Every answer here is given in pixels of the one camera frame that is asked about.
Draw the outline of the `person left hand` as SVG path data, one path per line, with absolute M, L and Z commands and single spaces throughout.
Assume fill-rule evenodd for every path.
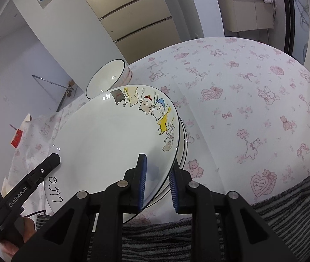
M 23 239 L 26 243 L 35 233 L 35 223 L 31 218 L 23 218 L 24 221 L 24 232 L 23 232 Z M 19 250 L 17 246 L 10 243 L 9 241 L 1 241 L 0 248 L 2 254 L 6 257 L 11 259 Z

